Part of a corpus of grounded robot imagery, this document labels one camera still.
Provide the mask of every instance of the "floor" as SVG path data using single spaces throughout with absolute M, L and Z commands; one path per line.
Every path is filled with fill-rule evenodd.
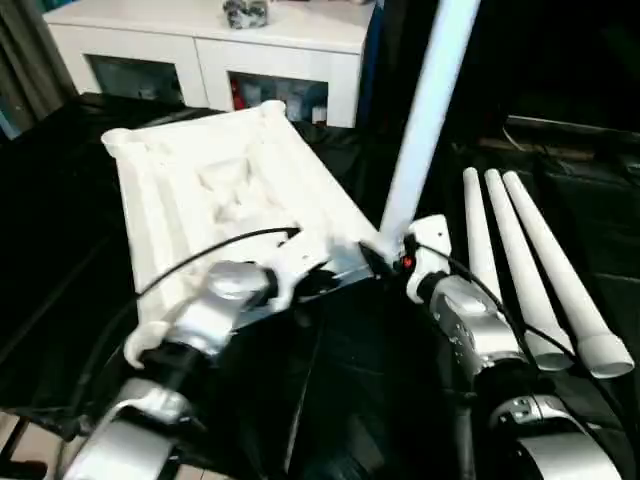
M 17 417 L 0 413 L 0 448 L 9 438 L 11 430 L 18 421 Z M 82 438 L 76 438 L 69 448 L 67 448 L 68 461 L 78 451 L 82 445 Z M 18 448 L 13 454 L 12 460 L 26 461 L 35 460 L 45 462 L 49 466 L 47 480 L 52 478 L 53 465 L 55 463 L 56 449 L 58 446 L 58 437 L 46 430 L 36 426 L 29 425 L 26 433 L 22 437 Z M 176 480 L 230 480 L 227 477 L 217 473 L 204 471 L 199 468 L 183 466 L 176 477 Z

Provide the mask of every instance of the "curtain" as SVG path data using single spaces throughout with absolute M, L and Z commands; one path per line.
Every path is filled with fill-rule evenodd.
M 34 0 L 0 0 L 0 95 L 24 131 L 76 94 Z

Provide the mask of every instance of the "small figurine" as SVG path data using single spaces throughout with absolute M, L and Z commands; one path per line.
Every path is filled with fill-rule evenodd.
M 223 9 L 231 28 L 256 28 L 267 24 L 267 0 L 226 0 Z

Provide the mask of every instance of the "white countertop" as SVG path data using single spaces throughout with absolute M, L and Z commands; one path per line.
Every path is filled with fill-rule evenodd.
M 223 0 L 80 0 L 44 15 L 50 25 L 134 30 L 196 38 L 361 54 L 373 3 L 280 1 L 269 24 L 233 30 Z

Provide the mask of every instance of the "black fabric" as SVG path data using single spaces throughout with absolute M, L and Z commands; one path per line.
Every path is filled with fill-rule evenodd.
M 0 363 L 3 408 L 54 432 L 65 426 L 60 409 L 91 345 L 133 294 L 117 171 L 100 135 L 159 118 L 212 113 L 177 109 L 84 95 L 0 150 L 8 243 L 0 352 L 69 272 L 99 249 Z M 365 214 L 379 222 L 399 138 L 305 124 L 297 128 Z M 637 162 L 625 158 L 623 175 L 619 163 L 443 148 L 419 213 L 445 213 L 454 255 L 466 261 L 462 169 L 515 168 L 607 322 L 640 358 L 640 199 L 629 176 Z M 489 221 L 499 242 L 490 212 Z M 506 260 L 499 243 L 494 245 L 503 295 L 517 314 Z M 455 392 L 438 374 L 442 346 L 429 319 L 407 303 L 397 286 L 368 281 L 242 332 L 221 365 L 222 379 L 203 379 L 213 398 L 203 395 L 199 408 L 217 435 L 189 432 L 184 460 L 240 480 L 255 478 L 257 472 L 282 469 L 294 438 L 292 478 L 424 478 L 425 472 L 455 478 L 450 431 Z M 112 349 L 135 322 L 132 317 L 123 325 Z M 96 403 L 86 405 L 85 413 L 99 412 L 131 374 L 115 355 L 99 377 L 100 388 L 92 396 Z M 593 387 L 569 374 L 555 380 L 576 412 L 604 427 L 598 433 L 624 478 L 636 478 L 624 437 Z M 640 375 L 606 383 L 637 421 Z M 216 395 L 220 386 L 224 395 Z

